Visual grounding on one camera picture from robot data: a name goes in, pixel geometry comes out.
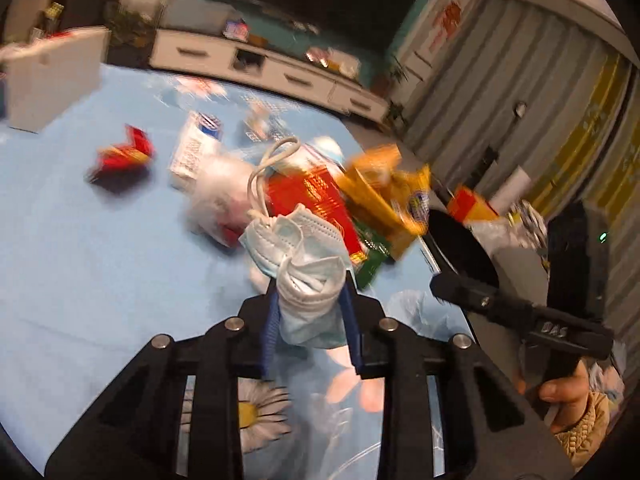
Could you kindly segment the right hand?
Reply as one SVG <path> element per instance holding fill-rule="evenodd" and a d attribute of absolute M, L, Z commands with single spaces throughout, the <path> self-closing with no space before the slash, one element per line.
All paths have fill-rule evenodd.
<path fill-rule="evenodd" d="M 580 360 L 570 376 L 545 382 L 539 388 L 539 397 L 555 405 L 555 418 L 550 422 L 552 434 L 570 430 L 586 414 L 589 401 L 589 378 L 583 360 Z"/>

